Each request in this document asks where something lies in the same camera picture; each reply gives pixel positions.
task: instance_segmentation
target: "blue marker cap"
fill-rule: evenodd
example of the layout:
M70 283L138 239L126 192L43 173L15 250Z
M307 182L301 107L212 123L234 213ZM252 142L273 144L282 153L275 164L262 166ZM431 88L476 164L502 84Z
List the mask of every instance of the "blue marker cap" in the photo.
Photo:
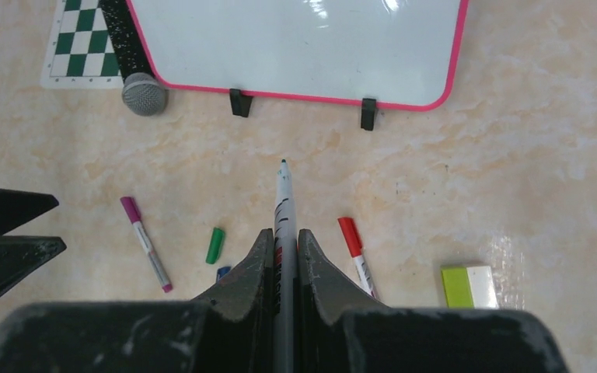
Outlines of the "blue marker cap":
M225 267L218 268L218 270L216 271L216 282L218 282L218 280L221 280L223 278L223 276L228 274L228 272L231 269L232 269L231 266L225 266Z

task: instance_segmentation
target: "chessboard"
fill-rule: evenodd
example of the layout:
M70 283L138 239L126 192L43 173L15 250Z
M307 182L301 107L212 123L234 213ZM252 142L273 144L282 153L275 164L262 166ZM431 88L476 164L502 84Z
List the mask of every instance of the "chessboard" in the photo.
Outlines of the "chessboard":
M122 88L99 0L57 0L40 84L48 89Z

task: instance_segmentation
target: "white marker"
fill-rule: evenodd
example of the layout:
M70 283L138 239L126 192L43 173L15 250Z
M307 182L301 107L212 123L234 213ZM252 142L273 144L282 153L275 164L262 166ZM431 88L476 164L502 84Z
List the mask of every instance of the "white marker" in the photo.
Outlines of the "white marker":
M145 233L145 229L143 228L143 221L141 220L141 212L138 211L138 207L136 206L136 201L134 201L133 197L122 197L120 199L122 203L122 207L124 207L124 212L127 213L129 217L129 221L134 226L136 230L136 236L138 237L138 241L141 242L141 246L143 246L143 250L145 254L147 254L148 258L150 259L150 263L152 264L152 268L155 271L156 277L159 279L159 283L161 284L161 289L163 289L164 293L167 293L173 289L173 285L170 283L168 279L168 275L166 271L163 269L161 265L161 261L159 257L156 255L156 251L154 247L152 247L152 242L150 242L150 238Z
M349 253L351 258L354 260L356 270L358 270L358 276L361 279L361 288L367 294L371 295L374 299L379 299L374 291L374 283L372 282L372 275L369 274L369 267L365 263L365 258L362 256L362 242L356 229L356 224L352 218L338 218L337 222L340 223L342 228L342 234L344 235L344 241L347 242Z
M284 159L280 164L276 182L274 372L287 373L294 371L294 286L298 278L296 211L292 192L292 175Z

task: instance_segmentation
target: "eraser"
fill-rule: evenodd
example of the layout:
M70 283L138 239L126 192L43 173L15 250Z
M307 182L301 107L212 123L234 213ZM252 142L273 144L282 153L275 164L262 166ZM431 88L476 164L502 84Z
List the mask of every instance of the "eraser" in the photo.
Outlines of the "eraser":
M497 309L490 266L441 268L449 308Z

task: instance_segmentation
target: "microphone grille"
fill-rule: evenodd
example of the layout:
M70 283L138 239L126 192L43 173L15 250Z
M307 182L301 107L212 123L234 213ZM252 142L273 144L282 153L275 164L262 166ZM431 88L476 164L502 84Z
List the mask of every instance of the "microphone grille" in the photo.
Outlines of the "microphone grille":
M124 80L122 101L143 117L159 114L166 107L166 90L150 74L135 72Z

